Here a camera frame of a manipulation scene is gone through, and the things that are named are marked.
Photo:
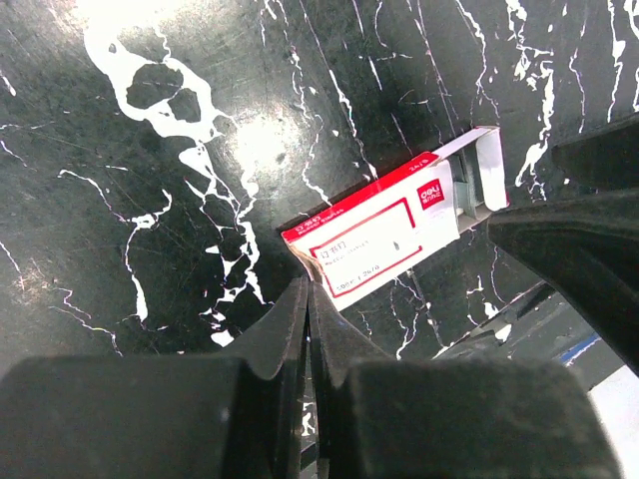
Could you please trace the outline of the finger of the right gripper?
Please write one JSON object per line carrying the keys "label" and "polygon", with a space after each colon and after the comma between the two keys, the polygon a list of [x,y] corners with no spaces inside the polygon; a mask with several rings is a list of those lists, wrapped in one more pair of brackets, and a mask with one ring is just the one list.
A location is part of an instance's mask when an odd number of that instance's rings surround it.
{"label": "finger of the right gripper", "polygon": [[638,191],[500,211],[489,239],[579,312],[638,371]]}
{"label": "finger of the right gripper", "polygon": [[554,146],[551,158],[565,176],[597,190],[638,188],[638,114]]}

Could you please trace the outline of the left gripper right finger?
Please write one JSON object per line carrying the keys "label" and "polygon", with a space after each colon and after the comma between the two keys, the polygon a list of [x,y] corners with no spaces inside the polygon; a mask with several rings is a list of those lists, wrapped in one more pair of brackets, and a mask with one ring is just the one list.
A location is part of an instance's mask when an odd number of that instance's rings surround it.
{"label": "left gripper right finger", "polygon": [[618,478],[578,379],[550,361],[386,354],[313,284],[321,478]]}

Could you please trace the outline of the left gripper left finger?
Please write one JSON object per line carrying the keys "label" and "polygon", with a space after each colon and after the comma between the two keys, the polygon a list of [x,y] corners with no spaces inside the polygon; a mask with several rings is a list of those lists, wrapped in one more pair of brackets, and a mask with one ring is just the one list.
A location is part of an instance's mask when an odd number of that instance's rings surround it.
{"label": "left gripper left finger", "polygon": [[5,478],[296,478],[309,282],[209,354],[36,357],[1,381]]}

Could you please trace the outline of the white red staple box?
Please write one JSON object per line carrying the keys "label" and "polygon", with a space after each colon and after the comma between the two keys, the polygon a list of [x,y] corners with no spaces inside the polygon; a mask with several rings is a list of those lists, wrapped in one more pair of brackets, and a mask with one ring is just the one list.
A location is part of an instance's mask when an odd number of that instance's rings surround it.
{"label": "white red staple box", "polygon": [[282,238],[343,310],[459,239],[450,163],[420,154]]}

